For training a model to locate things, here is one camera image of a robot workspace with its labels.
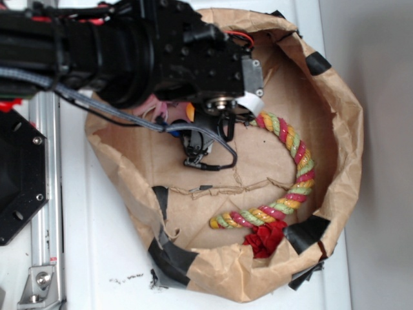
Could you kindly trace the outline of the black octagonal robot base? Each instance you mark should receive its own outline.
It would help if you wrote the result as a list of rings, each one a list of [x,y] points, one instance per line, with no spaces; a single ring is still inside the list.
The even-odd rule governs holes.
[[[46,137],[15,110],[1,113],[1,245],[47,202]]]

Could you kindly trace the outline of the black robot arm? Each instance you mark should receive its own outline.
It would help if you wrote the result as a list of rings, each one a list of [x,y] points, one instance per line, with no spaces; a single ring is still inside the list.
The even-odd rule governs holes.
[[[213,117],[251,120],[263,109],[263,76],[251,49],[181,1],[118,1],[93,8],[35,2],[1,12],[1,67],[46,78],[1,74],[1,99],[28,98],[64,85],[90,89],[117,109],[149,96],[189,102]]]

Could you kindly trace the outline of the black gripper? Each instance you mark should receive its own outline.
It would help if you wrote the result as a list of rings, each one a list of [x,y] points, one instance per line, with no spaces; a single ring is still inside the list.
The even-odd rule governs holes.
[[[161,79],[154,94],[187,101],[213,117],[252,121],[263,110],[263,73],[254,39],[206,23],[188,3],[154,1]]]

